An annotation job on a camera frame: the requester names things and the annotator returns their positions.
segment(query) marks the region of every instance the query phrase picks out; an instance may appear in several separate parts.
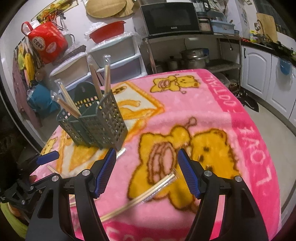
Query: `bag handle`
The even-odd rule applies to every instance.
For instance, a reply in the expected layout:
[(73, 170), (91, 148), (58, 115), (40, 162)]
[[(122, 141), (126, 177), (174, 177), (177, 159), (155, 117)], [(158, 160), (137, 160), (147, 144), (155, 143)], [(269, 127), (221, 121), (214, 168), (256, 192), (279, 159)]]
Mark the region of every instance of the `bag handle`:
[(26, 35), (26, 34), (24, 33), (24, 31), (23, 31), (23, 26), (24, 26), (24, 24), (26, 24), (26, 25), (29, 27), (29, 29), (30, 29), (31, 31), (33, 30), (33, 28), (32, 28), (31, 24), (30, 24), (28, 21), (23, 22), (23, 23), (22, 23), (22, 27), (21, 27), (21, 31), (22, 31), (22, 33), (23, 33), (24, 35)]

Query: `pink tablecloth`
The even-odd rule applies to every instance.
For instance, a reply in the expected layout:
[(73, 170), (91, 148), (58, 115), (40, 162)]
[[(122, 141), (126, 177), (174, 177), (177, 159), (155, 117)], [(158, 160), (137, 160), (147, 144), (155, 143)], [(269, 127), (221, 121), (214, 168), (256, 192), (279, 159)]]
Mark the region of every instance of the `pink tablecloth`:
[[(241, 103), (204, 69), (167, 72), (119, 83), (112, 87), (129, 129), (106, 191), (96, 200), (100, 216), (126, 204), (153, 186), (173, 168), (179, 179), (152, 201), (107, 220), (111, 240), (183, 240), (198, 201), (190, 194), (176, 161), (185, 148), (193, 160), (220, 177), (241, 175), (262, 213), (269, 239), (280, 223), (276, 171), (260, 133)], [(78, 174), (101, 159), (106, 150), (75, 146), (58, 127), (44, 152), (58, 150), (50, 163), (63, 177)], [(46, 166), (35, 172), (50, 174)], [(212, 232), (217, 237), (223, 197)], [(76, 236), (83, 238), (75, 207), (71, 209)]]

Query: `red insulated bag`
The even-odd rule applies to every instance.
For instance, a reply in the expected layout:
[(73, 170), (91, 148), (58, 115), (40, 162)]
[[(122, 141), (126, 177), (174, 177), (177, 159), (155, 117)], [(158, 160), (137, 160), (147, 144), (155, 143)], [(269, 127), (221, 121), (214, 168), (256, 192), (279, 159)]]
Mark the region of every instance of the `red insulated bag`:
[(31, 30), (27, 36), (45, 64), (56, 60), (68, 48), (66, 39), (52, 22), (43, 23), (35, 29), (29, 22), (24, 22), (21, 31), (26, 35), (23, 31), (24, 24)]

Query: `black microwave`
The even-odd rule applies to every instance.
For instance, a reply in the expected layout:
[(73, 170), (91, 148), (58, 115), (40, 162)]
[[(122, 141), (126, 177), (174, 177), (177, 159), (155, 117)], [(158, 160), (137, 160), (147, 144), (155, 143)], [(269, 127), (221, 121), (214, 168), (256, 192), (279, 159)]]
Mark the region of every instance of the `black microwave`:
[(200, 31), (193, 3), (154, 3), (134, 6), (133, 11), (136, 32), (143, 38)]

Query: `black countertop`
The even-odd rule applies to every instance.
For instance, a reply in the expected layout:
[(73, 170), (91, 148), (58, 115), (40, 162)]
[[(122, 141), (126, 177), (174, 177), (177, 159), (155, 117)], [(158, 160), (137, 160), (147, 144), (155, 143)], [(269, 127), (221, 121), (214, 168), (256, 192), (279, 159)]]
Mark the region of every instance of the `black countertop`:
[[(220, 40), (221, 42), (228, 42), (227, 39), (221, 39)], [(237, 41), (235, 40), (231, 40), (230, 39), (230, 42), (231, 43), (234, 43), (234, 44), (237, 44)], [(275, 49), (273, 48), (269, 48), (269, 47), (266, 47), (264, 45), (261, 45), (261, 44), (256, 44), (256, 43), (250, 43), (250, 42), (245, 42), (243, 40), (241, 40), (241, 45), (242, 46), (246, 46), (246, 47), (251, 47), (251, 48), (255, 48), (255, 49), (258, 49), (258, 50), (261, 50), (261, 51), (264, 51), (264, 52), (267, 52), (267, 53), (270, 53), (276, 57), (279, 57), (279, 58), (282, 58), (282, 59), (285, 59), (287, 61), (290, 61), (295, 67), (296, 67), (296, 61), (294, 61), (291, 57), (287, 56), (287, 55), (284, 55), (278, 51), (276, 51)]]

